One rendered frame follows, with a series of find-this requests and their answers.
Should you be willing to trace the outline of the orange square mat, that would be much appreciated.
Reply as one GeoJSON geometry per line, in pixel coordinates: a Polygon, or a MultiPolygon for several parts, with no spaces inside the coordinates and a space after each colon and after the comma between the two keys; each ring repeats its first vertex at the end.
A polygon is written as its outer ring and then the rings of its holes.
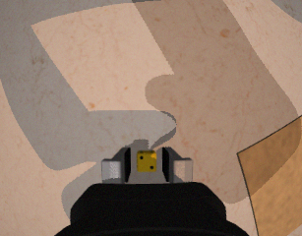
{"type": "Polygon", "coordinates": [[[258,236],[287,236],[302,224],[302,115],[237,152],[258,236]]]}

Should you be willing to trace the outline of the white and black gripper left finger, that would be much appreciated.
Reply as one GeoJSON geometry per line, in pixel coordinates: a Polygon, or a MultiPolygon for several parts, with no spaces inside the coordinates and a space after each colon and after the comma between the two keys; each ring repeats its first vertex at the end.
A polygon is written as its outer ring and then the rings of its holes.
{"type": "Polygon", "coordinates": [[[128,183],[131,173],[131,148],[122,147],[112,158],[101,162],[102,183],[128,183]]]}

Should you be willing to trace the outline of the yellow die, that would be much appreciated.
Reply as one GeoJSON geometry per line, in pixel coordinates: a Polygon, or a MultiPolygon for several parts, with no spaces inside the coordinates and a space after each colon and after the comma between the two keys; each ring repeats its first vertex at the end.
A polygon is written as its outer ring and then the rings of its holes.
{"type": "Polygon", "coordinates": [[[138,172],[156,171],[156,152],[154,150],[138,150],[137,171],[138,172]]]}

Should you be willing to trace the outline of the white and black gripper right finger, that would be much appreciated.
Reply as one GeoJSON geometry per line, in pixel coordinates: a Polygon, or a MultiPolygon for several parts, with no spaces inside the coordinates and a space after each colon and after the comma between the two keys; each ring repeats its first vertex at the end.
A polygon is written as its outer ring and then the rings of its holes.
{"type": "Polygon", "coordinates": [[[162,172],[169,183],[193,182],[193,159],[182,158],[172,147],[163,147],[162,172]]]}

